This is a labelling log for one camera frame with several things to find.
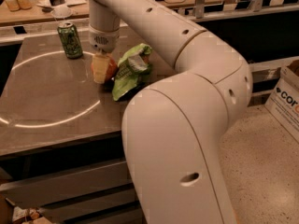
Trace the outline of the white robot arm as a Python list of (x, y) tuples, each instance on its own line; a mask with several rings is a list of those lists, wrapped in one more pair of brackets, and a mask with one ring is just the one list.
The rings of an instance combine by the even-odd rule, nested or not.
[(90, 0), (90, 25), (125, 21), (176, 74), (126, 106), (122, 142), (148, 224), (237, 224), (219, 142), (247, 108), (248, 63), (204, 27), (152, 0)]

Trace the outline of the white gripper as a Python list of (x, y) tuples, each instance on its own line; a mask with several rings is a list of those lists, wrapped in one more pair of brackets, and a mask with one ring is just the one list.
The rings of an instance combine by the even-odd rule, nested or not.
[[(89, 25), (89, 42), (97, 50), (111, 53), (117, 46), (120, 34), (120, 26), (92, 26)], [(104, 84), (109, 57), (106, 54), (96, 53), (93, 55), (93, 80)]]

